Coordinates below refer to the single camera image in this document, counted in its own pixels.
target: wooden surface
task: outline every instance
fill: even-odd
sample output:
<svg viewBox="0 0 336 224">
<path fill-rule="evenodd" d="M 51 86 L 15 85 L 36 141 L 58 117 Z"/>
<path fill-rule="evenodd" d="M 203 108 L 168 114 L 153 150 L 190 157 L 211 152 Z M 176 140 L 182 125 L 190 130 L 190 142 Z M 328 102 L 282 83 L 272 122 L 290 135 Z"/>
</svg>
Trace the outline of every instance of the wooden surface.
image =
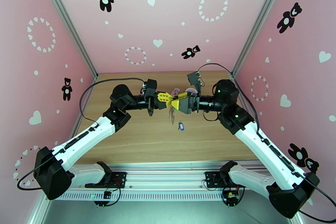
<svg viewBox="0 0 336 224">
<path fill-rule="evenodd" d="M 108 78 L 139 77 L 143 80 L 157 80 L 157 90 L 171 93 L 175 87 L 181 92 L 190 84 L 188 72 L 100 74 L 98 80 Z M 205 87 L 203 95 L 212 95 L 212 86 L 220 79 L 226 79 L 223 71 L 203 71 Z M 94 87 L 85 115 L 97 120 L 110 106 L 110 94 L 118 84 L 126 84 L 130 91 L 139 93 L 142 83 L 137 80 L 106 82 Z M 210 161 L 256 159 L 251 150 L 231 135 L 219 121 L 208 122 L 202 113 L 186 115 L 175 111 L 175 122 L 168 118 L 168 108 L 154 110 L 149 117 L 147 110 L 129 111 L 132 118 L 114 135 L 104 139 L 78 163 L 140 163 L 161 161 Z M 216 113 L 206 113 L 208 119 L 216 118 Z M 182 121 L 185 130 L 178 130 Z M 85 119 L 79 131 L 86 129 L 92 122 Z"/>
</svg>

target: wooden table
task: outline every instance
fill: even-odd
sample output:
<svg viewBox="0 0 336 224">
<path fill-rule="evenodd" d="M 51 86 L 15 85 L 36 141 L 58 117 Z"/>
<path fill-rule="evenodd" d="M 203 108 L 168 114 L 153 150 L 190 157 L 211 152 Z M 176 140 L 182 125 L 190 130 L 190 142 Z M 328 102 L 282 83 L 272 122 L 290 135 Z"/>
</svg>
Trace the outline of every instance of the wooden table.
<svg viewBox="0 0 336 224">
<path fill-rule="evenodd" d="M 98 80 L 108 78 L 139 77 L 143 80 L 157 80 L 157 90 L 171 93 L 175 87 L 181 92 L 190 84 L 190 72 L 100 74 Z M 202 71 L 205 87 L 203 95 L 212 95 L 212 86 L 220 79 L 227 79 L 223 71 Z M 130 91 L 139 93 L 142 83 L 137 80 L 106 82 L 94 87 L 85 115 L 97 120 L 110 106 L 110 95 L 118 84 L 126 84 Z M 142 163 L 162 161 L 211 161 L 256 159 L 252 151 L 226 130 L 219 121 L 204 120 L 202 113 L 186 115 L 175 111 L 175 122 L 168 118 L 168 108 L 154 110 L 150 117 L 147 110 L 129 111 L 132 118 L 113 136 L 110 136 L 84 156 L 78 163 Z M 216 113 L 206 113 L 208 119 L 216 118 Z M 185 130 L 178 130 L 182 121 Z M 92 122 L 83 119 L 79 131 Z"/>
</svg>

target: pink wall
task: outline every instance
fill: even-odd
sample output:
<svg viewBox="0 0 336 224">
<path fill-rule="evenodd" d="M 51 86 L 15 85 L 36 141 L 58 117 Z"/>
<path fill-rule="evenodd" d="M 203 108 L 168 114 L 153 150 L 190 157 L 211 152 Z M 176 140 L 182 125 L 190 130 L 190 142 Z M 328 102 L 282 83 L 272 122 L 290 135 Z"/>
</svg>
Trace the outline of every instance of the pink wall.
<svg viewBox="0 0 336 224">
<path fill-rule="evenodd" d="M 0 4 L 0 222 L 17 224 L 26 223 L 37 193 L 18 190 L 16 180 L 34 167 L 39 148 L 68 140 L 79 97 L 93 77 L 52 0 Z M 61 91 L 65 77 L 71 79 L 70 101 Z M 22 186 L 38 184 L 29 176 Z"/>
<path fill-rule="evenodd" d="M 114 0 L 111 12 L 99 0 L 63 2 L 104 73 L 190 71 L 210 60 L 232 68 L 264 0 Z"/>
<path fill-rule="evenodd" d="M 279 33 L 278 22 L 296 2 L 302 12 L 291 28 Z M 288 156 L 290 143 L 304 147 L 308 158 L 319 163 L 319 187 L 334 199 L 335 14 L 334 0 L 275 0 L 238 75 L 242 88 L 260 113 L 262 129 Z M 303 159 L 303 165 L 307 166 L 309 161 L 312 162 Z M 311 199 L 303 211 L 323 219 L 335 218 L 332 204 L 319 192 Z"/>
</svg>

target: pink backdrop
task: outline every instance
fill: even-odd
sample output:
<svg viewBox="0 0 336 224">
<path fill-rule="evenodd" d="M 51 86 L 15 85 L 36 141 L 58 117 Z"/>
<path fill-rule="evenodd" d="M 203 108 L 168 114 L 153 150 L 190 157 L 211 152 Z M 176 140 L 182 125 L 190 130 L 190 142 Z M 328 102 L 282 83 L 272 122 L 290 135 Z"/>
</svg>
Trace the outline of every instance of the pink backdrop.
<svg viewBox="0 0 336 224">
<path fill-rule="evenodd" d="M 264 0 L 114 0 L 111 12 L 99 0 L 63 2 L 105 73 L 190 71 L 210 60 L 231 69 Z M 183 59 L 196 45 L 200 52 Z"/>
<path fill-rule="evenodd" d="M 302 12 L 292 28 L 280 34 L 277 24 L 295 2 Z M 335 14 L 334 0 L 275 0 L 238 75 L 255 104 L 262 129 L 288 156 L 290 143 L 304 147 L 309 158 L 320 165 L 319 187 L 334 199 Z M 332 204 L 319 192 L 315 191 L 311 199 L 303 211 L 322 219 L 335 218 Z"/>
<path fill-rule="evenodd" d="M 69 139 L 79 97 L 93 77 L 51 0 L 0 4 L 0 222 L 21 224 L 37 193 L 18 190 L 16 181 L 34 167 L 40 148 Z M 65 77 L 71 79 L 70 101 L 61 91 Z M 38 186 L 33 176 L 23 182 Z"/>
</svg>

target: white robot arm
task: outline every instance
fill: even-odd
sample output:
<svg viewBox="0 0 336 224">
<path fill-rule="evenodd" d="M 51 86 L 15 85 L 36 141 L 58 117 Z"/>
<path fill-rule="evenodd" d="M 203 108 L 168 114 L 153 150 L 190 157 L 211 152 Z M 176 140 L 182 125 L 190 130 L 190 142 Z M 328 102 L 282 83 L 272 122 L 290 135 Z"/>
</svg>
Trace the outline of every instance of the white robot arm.
<svg viewBox="0 0 336 224">
<path fill-rule="evenodd" d="M 169 104 L 186 114 L 199 110 L 219 112 L 220 123 L 246 144 L 271 174 L 264 176 L 230 161 L 220 169 L 224 183 L 252 189 L 268 198 L 281 214 L 292 218 L 314 190 L 302 177 L 314 185 L 319 179 L 291 162 L 261 130 L 257 132 L 253 118 L 236 104 L 239 92 L 230 80 L 220 80 L 213 96 L 202 96 L 199 72 L 189 74 L 188 79 L 198 90 L 198 95 L 185 93 L 170 100 Z M 144 93 L 133 96 L 126 85 L 116 86 L 110 97 L 110 108 L 94 124 L 52 150 L 45 147 L 38 152 L 35 167 L 42 166 L 34 172 L 34 177 L 49 199 L 59 197 L 70 187 L 82 184 L 104 187 L 111 182 L 111 171 L 103 162 L 80 166 L 75 163 L 127 123 L 131 117 L 127 110 L 147 109 L 151 116 L 155 108 L 166 108 L 167 94 L 156 92 L 156 87 L 156 81 L 149 79 L 144 85 Z"/>
</svg>

